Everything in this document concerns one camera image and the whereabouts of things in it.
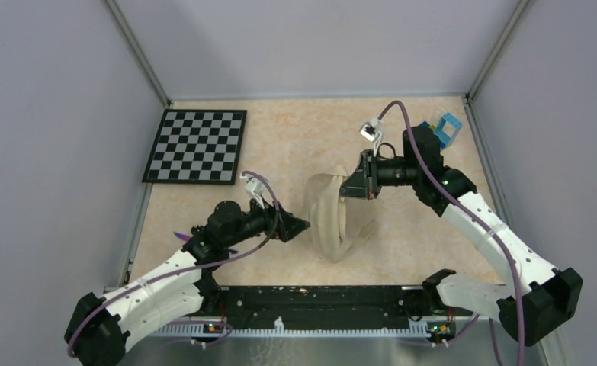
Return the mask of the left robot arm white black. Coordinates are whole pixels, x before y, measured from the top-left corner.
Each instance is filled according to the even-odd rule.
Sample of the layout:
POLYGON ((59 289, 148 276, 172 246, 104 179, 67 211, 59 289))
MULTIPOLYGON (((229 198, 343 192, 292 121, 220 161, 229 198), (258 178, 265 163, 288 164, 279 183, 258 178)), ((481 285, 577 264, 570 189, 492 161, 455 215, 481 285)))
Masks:
POLYGON ((66 328, 67 354, 83 365, 116 365, 136 343, 187 315, 210 315, 219 306, 220 286, 213 272, 238 260, 230 249, 261 236, 289 242, 310 223, 280 204, 250 201, 244 211, 222 201, 204 225, 161 265, 123 287, 79 299, 66 328))

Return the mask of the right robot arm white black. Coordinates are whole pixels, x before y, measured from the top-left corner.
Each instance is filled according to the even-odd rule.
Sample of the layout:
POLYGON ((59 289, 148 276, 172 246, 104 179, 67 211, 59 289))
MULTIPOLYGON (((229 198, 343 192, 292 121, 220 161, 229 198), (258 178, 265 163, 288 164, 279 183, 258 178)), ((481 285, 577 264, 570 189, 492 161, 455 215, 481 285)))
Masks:
POLYGON ((558 269, 527 246, 464 173, 445 165, 433 130, 404 130, 403 154, 392 158, 380 156, 379 120, 364 123, 360 134, 373 146, 361 152, 357 168, 340 186, 340 197, 373 200, 383 187, 410 186, 420 202, 473 243, 504 282, 490 284, 442 269, 422 283, 428 312, 460 307, 486 316, 527 347, 574 316, 582 277, 573 268, 558 269))

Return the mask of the beige cloth napkin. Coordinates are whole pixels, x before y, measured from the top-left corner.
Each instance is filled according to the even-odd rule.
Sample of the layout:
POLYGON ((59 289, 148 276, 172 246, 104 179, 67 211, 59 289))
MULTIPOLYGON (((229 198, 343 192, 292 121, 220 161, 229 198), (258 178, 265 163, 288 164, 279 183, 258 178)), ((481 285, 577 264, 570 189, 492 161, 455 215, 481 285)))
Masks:
POLYGON ((373 201, 339 196, 339 189, 349 175, 344 166, 334 165, 310 176, 303 193, 301 214, 310 228, 299 238, 315 246, 332 263, 349 257, 379 230, 373 201))

